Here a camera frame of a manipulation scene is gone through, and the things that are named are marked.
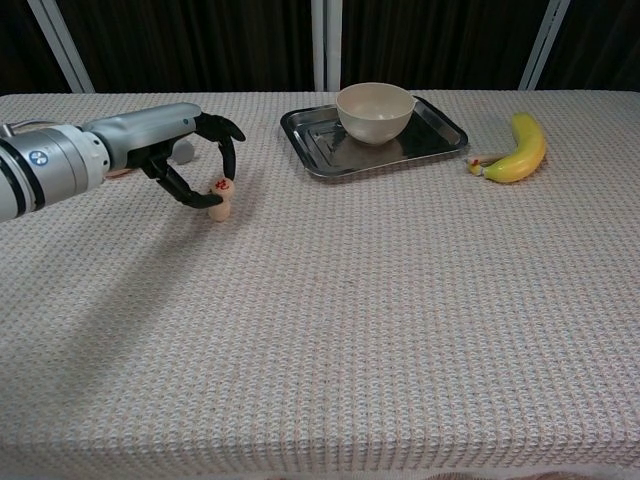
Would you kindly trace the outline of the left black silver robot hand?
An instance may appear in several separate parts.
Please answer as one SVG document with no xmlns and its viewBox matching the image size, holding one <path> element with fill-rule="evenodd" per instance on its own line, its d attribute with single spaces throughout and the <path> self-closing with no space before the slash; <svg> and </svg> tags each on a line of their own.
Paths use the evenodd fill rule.
<svg viewBox="0 0 640 480">
<path fill-rule="evenodd" d="M 96 135 L 106 147 L 110 169 L 140 169 L 180 203 L 206 209 L 223 202 L 216 193 L 200 194 L 168 164 L 176 142 L 196 134 L 219 146 L 223 171 L 236 171 L 234 141 L 246 140 L 231 120 L 205 113 L 193 103 L 180 102 L 90 121 L 82 129 Z"/>
</svg>

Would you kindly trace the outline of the wooden toy hammer grey head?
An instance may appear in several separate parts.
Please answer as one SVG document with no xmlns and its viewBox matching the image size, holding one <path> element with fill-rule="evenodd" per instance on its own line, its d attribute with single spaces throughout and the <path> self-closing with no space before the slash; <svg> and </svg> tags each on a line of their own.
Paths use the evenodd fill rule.
<svg viewBox="0 0 640 480">
<path fill-rule="evenodd" d="M 195 156 L 195 148 L 188 140 L 178 140 L 172 149 L 172 154 L 169 157 L 174 163 L 178 165 L 183 165 L 191 162 Z M 109 171 L 105 177 L 108 179 L 115 179 L 131 173 L 132 169 L 124 168 L 120 170 Z"/>
</svg>

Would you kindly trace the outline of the black curtain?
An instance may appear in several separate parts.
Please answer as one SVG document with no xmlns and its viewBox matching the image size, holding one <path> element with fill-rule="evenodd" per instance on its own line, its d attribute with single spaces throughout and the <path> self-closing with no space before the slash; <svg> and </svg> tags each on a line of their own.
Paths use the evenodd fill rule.
<svg viewBox="0 0 640 480">
<path fill-rule="evenodd" d="M 316 91 L 311 0 L 56 0 L 95 93 Z M 343 0 L 341 89 L 515 90 L 548 0 Z M 640 0 L 571 0 L 536 89 L 640 93 Z M 72 93 L 0 0 L 0 96 Z"/>
</svg>

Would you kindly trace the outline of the cream bowl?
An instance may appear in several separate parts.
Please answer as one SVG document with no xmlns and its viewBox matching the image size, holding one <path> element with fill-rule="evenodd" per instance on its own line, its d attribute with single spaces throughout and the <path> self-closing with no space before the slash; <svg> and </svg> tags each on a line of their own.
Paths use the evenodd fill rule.
<svg viewBox="0 0 640 480">
<path fill-rule="evenodd" d="M 355 140 L 382 145 L 408 125 L 416 98 L 401 87 L 365 82 L 343 88 L 335 99 L 339 120 Z"/>
</svg>

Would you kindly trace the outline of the stainless steel tray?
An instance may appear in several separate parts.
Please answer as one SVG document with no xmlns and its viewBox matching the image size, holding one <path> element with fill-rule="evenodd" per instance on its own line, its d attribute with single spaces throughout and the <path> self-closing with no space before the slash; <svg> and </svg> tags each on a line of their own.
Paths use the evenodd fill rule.
<svg viewBox="0 0 640 480">
<path fill-rule="evenodd" d="M 339 178 L 412 161 L 440 161 L 463 152 L 468 136 L 427 100 L 417 97 L 412 117 L 394 139 L 371 146 L 352 138 L 333 105 L 293 110 L 280 126 L 304 169 Z"/>
</svg>

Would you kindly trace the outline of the beige woven tablecloth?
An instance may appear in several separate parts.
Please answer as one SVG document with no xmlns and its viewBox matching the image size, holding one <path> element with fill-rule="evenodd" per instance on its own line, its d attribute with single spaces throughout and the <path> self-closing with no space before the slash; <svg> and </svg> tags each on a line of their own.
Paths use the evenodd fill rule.
<svg viewBox="0 0 640 480">
<path fill-rule="evenodd" d="M 231 217 L 140 172 L 0 224 L 0 478 L 640 480 L 640 93 L 428 91 L 461 158 L 320 180 L 279 121 L 329 93 L 194 93 L 235 121 Z"/>
</svg>

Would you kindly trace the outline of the yellow banana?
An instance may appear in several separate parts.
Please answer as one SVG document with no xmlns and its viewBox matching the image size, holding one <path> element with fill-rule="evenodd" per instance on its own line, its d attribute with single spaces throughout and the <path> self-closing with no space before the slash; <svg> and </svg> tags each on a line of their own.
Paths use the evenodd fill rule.
<svg viewBox="0 0 640 480">
<path fill-rule="evenodd" d="M 481 175 L 498 183 L 514 183 L 531 175 L 546 154 L 546 139 L 537 120 L 528 113 L 512 116 L 511 127 L 515 150 L 496 162 L 485 166 Z"/>
</svg>

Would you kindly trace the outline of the white frame post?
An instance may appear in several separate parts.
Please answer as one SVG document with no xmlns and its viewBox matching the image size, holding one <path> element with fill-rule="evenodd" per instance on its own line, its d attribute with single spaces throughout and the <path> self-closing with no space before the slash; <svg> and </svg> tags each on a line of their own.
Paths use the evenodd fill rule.
<svg viewBox="0 0 640 480">
<path fill-rule="evenodd" d="M 72 93 L 95 93 L 93 82 L 56 0 L 27 0 Z"/>
<path fill-rule="evenodd" d="M 316 91 L 341 89 L 343 0 L 311 0 L 313 76 Z"/>
<path fill-rule="evenodd" d="M 571 0 L 548 0 L 547 8 L 518 85 L 519 90 L 535 90 L 538 86 L 570 5 Z"/>
</svg>

